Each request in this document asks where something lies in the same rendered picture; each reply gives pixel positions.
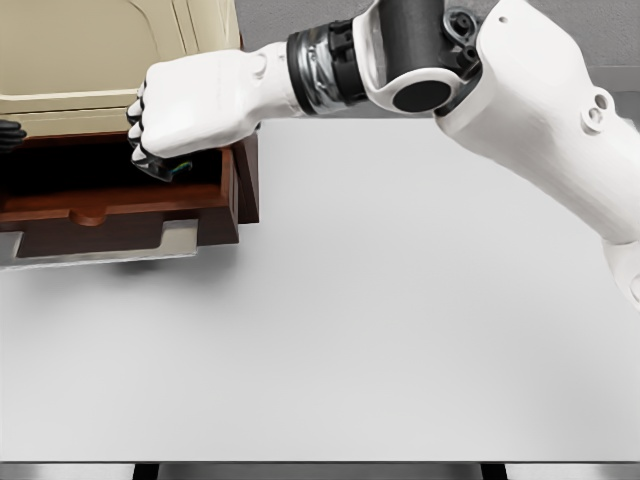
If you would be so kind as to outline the beige and brown cabinet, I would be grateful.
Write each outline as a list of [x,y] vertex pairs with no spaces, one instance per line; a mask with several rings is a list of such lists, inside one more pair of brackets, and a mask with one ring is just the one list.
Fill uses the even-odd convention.
[[223,205],[256,222],[254,138],[171,183],[134,167],[126,139],[150,65],[241,45],[234,0],[0,0],[0,117],[27,132],[0,159],[0,231]]

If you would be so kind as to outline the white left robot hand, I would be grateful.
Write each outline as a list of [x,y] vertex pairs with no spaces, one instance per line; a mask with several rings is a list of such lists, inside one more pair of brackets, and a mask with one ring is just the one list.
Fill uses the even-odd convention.
[[26,136],[27,133],[19,122],[0,119],[0,154],[22,145]]

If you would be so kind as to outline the dark brown wooden drawer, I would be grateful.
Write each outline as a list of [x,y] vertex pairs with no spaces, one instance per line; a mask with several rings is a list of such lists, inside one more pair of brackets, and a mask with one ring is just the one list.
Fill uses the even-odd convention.
[[0,155],[0,270],[155,260],[239,240],[231,149],[189,156],[171,182],[119,134],[33,139]]

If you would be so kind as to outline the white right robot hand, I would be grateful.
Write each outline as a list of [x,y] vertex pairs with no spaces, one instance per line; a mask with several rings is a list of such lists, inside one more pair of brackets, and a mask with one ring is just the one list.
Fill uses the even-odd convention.
[[260,124],[251,96],[266,68],[263,54],[239,50],[152,65],[126,111],[132,164],[170,182],[168,160],[248,137]]

